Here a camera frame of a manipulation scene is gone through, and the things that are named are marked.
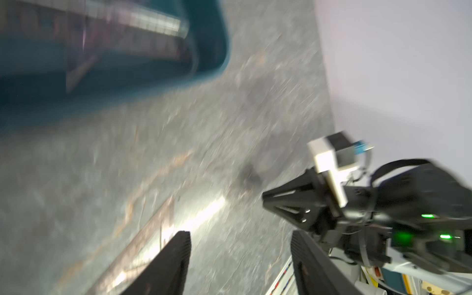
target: black cable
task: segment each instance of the black cable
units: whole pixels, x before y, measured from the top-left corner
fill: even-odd
[[[336,256],[328,256],[330,259],[334,259],[334,260],[340,260],[342,262],[345,262],[346,264],[349,264],[349,265],[357,265],[357,262],[353,261],[353,262],[348,262],[342,258],[339,258],[339,257],[336,257]]]
[[[369,201],[367,203],[367,210],[365,212],[365,215],[363,216],[362,225],[361,225],[362,226],[361,233],[359,234],[359,248],[361,251],[362,263],[366,267],[366,270],[367,270],[367,267],[370,266],[370,262],[369,262],[369,257],[367,255],[367,244],[365,241],[365,227],[367,226],[367,222],[371,219],[372,214],[375,211],[375,207],[377,206],[377,200],[378,200],[377,190],[374,189],[373,183],[377,179],[381,178],[387,173],[392,172],[393,170],[396,170],[398,168],[407,167],[407,166],[419,166],[419,165],[429,164],[429,163],[431,162],[425,159],[407,159],[407,160],[393,161],[393,162],[390,162],[381,166],[371,175],[371,181],[370,181],[370,186],[369,186],[371,197],[369,198]],[[387,284],[383,283],[380,280],[376,280],[376,279],[374,280],[379,285],[389,289],[390,291],[396,292],[401,295],[407,295],[405,293],[394,290],[393,288],[389,287]],[[468,286],[464,291],[456,293],[455,295],[464,295],[470,291],[472,291],[472,285]]]

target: gray countertop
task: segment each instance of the gray countertop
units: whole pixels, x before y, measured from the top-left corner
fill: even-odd
[[[311,166],[306,143],[334,127],[312,1],[223,9],[222,76],[0,139],[2,294],[84,294],[170,197],[192,233],[185,294],[267,291],[293,228],[261,192]]]

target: cable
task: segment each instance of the cable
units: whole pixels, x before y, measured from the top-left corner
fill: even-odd
[[[371,154],[371,153],[372,153],[372,152],[371,152],[371,149],[368,149],[368,150],[366,150],[364,153],[365,153],[364,166],[359,169],[360,171],[362,171],[361,175],[360,175],[358,178],[356,178],[356,179],[350,179],[350,180],[348,181],[348,183],[349,183],[349,182],[356,183],[356,182],[358,182],[359,180],[363,179],[364,176],[366,176],[366,174],[367,174],[367,169],[368,169],[369,166],[371,165],[371,160],[372,160],[372,154]]]
[[[361,230],[358,229],[357,231],[353,231],[353,232],[351,232],[351,233],[343,233],[343,235],[353,235],[353,234],[358,233],[358,232],[360,232],[360,231],[361,231]]]
[[[328,256],[330,259],[334,259],[334,260],[340,260],[342,262],[345,262],[346,264],[349,264],[349,265],[357,265],[357,262],[353,261],[353,262],[348,262],[342,258],[339,258],[339,257],[336,257],[336,256]]]
[[[402,293],[402,292],[400,292],[400,291],[396,291],[395,289],[392,289],[391,287],[389,287],[389,286],[388,286],[386,283],[384,283],[383,281],[375,279],[375,276],[371,275],[371,274],[369,273],[369,270],[368,270],[367,268],[365,268],[365,270],[366,270],[367,273],[372,277],[372,279],[373,279],[376,283],[378,283],[379,285],[381,285],[381,286],[387,288],[387,289],[390,290],[390,291],[396,292],[396,293],[398,293],[398,294],[400,294],[400,295],[408,295],[408,294]],[[472,285],[470,285],[469,287],[467,287],[464,291],[461,291],[461,292],[459,292],[459,293],[455,293],[455,295],[465,295],[465,294],[468,293],[469,291],[472,291]]]
[[[361,224],[362,227],[360,230],[361,233],[359,234],[359,248],[361,251],[362,263],[364,264],[367,273],[374,279],[374,281],[376,281],[379,285],[387,288],[388,290],[396,292],[400,295],[408,295],[408,294],[392,289],[387,284],[381,282],[380,280],[375,279],[375,277],[372,276],[367,270],[367,268],[371,267],[371,264],[370,264],[369,257],[367,254],[367,243],[365,241],[365,235],[366,235],[365,227],[367,226],[367,222],[372,217],[372,214],[375,211],[375,207],[377,205],[377,200],[378,200],[377,190],[374,189],[373,183],[380,177],[398,168],[407,167],[407,166],[419,166],[419,165],[428,164],[428,163],[431,163],[431,162],[425,159],[408,159],[408,160],[393,161],[393,162],[390,162],[381,166],[371,175],[370,186],[369,186],[371,197],[367,203],[367,210],[362,218],[362,224]],[[464,291],[456,293],[455,295],[464,295],[468,293],[469,291],[472,291],[472,285],[467,287]]]

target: robotic arm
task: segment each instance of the robotic arm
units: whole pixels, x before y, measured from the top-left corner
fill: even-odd
[[[429,160],[376,170],[368,187],[343,186],[358,144],[344,133],[308,143],[315,167],[262,194],[263,206],[306,231],[328,252],[416,276],[454,293],[472,285],[472,193]],[[376,180],[402,167],[406,172]]]

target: white wall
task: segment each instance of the white wall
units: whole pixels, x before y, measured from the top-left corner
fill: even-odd
[[[472,1],[315,0],[335,124],[371,170],[433,158],[472,185]]]

